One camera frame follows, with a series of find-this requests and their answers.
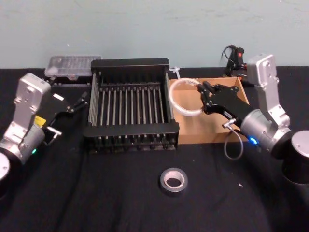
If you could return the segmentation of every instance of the yellow label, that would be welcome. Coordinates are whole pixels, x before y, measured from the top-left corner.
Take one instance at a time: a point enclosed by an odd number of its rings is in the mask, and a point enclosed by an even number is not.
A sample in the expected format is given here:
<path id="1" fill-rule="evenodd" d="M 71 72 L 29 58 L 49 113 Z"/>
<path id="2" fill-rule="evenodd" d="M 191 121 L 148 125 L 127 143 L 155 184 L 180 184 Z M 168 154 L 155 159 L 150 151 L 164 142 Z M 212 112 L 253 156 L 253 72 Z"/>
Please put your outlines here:
<path id="1" fill-rule="evenodd" d="M 46 122 L 46 119 L 39 117 L 39 116 L 35 116 L 34 118 L 34 123 L 37 124 L 39 127 L 42 127 Z"/>

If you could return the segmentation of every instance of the black tablecloth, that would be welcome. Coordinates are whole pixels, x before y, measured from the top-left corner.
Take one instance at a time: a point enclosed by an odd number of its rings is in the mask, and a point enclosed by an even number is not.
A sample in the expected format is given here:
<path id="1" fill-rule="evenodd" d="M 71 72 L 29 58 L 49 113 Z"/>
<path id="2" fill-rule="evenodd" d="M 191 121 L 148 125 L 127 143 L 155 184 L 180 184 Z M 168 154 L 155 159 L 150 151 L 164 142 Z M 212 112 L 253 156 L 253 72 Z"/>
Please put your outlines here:
<path id="1" fill-rule="evenodd" d="M 18 79 L 27 72 L 43 77 L 42 69 L 0 70 L 1 134 L 12 119 Z M 182 77 L 222 73 L 181 69 Z M 294 131 L 309 130 L 308 76 L 309 67 L 278 67 L 280 100 Z M 52 91 L 74 103 L 84 89 Z M 257 106 L 254 89 L 246 93 Z M 83 117 L 58 122 L 61 139 L 28 161 L 13 200 L 1 207 L 0 231 L 309 231 L 309 187 L 289 183 L 281 161 L 250 144 L 239 161 L 227 160 L 222 144 L 86 156 Z M 169 167 L 181 168 L 189 178 L 178 198 L 158 187 Z"/>

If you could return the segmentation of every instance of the clear plastic container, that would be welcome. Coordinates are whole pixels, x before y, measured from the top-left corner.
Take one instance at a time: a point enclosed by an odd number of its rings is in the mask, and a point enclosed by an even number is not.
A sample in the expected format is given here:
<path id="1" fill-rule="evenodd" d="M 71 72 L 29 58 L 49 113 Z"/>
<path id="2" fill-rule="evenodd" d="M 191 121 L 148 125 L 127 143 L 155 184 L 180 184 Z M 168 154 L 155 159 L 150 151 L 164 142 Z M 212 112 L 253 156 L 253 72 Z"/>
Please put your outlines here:
<path id="1" fill-rule="evenodd" d="M 47 77 L 66 76 L 69 80 L 92 76 L 90 64 L 95 59 L 101 59 L 101 56 L 52 56 L 44 74 Z"/>

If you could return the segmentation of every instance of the open cardboard box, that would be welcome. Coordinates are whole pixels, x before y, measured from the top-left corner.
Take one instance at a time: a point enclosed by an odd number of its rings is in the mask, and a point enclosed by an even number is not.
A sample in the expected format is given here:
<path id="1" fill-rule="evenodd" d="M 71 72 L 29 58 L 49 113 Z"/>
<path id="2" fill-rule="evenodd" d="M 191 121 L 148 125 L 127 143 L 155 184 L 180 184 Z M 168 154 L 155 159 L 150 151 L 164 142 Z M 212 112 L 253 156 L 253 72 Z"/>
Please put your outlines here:
<path id="1" fill-rule="evenodd" d="M 245 91 L 239 78 L 202 78 L 196 79 L 200 83 L 208 81 L 211 85 L 221 84 L 225 86 L 237 86 L 239 91 L 237 96 L 249 104 Z M 175 88 L 173 97 L 175 101 L 185 109 L 195 110 L 202 107 L 202 101 L 200 99 L 200 93 L 194 86 L 191 85 L 179 85 Z M 179 114 L 173 109 L 176 122 L 179 123 L 179 138 L 178 144 L 204 144 L 204 143 L 223 143 L 229 129 L 224 129 L 222 124 L 227 122 L 227 119 L 220 114 L 207 115 L 201 113 L 196 117 L 188 117 Z M 229 138 L 230 142 L 237 142 L 239 139 L 236 135 L 232 134 Z"/>

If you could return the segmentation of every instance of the duct tape roll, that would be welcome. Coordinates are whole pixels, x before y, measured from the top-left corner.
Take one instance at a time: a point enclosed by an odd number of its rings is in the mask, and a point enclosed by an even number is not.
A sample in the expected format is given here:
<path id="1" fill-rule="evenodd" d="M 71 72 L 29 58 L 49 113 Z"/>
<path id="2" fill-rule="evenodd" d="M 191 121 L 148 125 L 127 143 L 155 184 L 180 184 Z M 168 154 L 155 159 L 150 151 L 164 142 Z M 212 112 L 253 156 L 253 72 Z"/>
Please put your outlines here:
<path id="1" fill-rule="evenodd" d="M 186 173 L 179 168 L 168 168 L 160 176 L 160 186 L 162 191 L 168 196 L 179 196 L 188 186 Z"/>

